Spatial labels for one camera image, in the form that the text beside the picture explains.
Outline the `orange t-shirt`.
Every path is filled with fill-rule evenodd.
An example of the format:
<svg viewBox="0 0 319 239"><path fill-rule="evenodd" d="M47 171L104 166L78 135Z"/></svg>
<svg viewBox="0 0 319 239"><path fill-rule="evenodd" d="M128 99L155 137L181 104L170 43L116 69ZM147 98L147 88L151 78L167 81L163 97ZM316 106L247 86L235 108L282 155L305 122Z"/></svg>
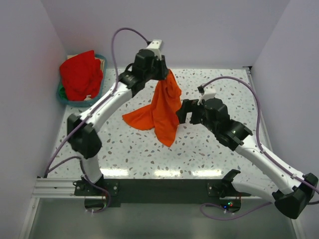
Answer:
<svg viewBox="0 0 319 239"><path fill-rule="evenodd" d="M166 79L157 83L152 102L122 115L122 118L135 129L153 129L158 141L170 147L179 126L176 112L181 108L181 93L173 72L169 70Z"/></svg>

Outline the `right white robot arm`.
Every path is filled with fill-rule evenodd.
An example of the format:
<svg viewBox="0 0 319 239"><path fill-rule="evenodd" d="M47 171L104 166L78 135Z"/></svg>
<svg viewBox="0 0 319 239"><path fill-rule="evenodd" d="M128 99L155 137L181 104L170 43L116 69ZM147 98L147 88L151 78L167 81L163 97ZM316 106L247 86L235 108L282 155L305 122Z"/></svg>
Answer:
<svg viewBox="0 0 319 239"><path fill-rule="evenodd" d="M285 163L268 148L258 144L256 136L244 124L230 118L221 99L183 100L176 112L180 123L191 114L191 124L201 124L212 132L217 141L238 153L267 175L275 188L259 183L243 182L234 176L222 183L222 190L232 196L236 192L263 198L275 205L286 217L297 219L315 194L319 179L304 174Z"/></svg>

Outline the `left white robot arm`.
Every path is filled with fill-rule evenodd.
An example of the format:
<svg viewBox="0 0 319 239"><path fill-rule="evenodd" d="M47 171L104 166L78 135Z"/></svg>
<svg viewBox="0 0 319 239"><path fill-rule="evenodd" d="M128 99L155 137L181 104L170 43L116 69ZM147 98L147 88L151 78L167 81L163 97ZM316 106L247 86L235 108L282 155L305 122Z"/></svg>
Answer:
<svg viewBox="0 0 319 239"><path fill-rule="evenodd" d="M94 105L79 116L71 114L67 119L67 141L80 157L80 167L87 181L86 190L91 195L103 191L103 177L98 162L102 142L98 132L109 117L123 104L145 88L150 80L166 78L168 69L165 57L158 49L141 49L132 64L118 77L118 81Z"/></svg>

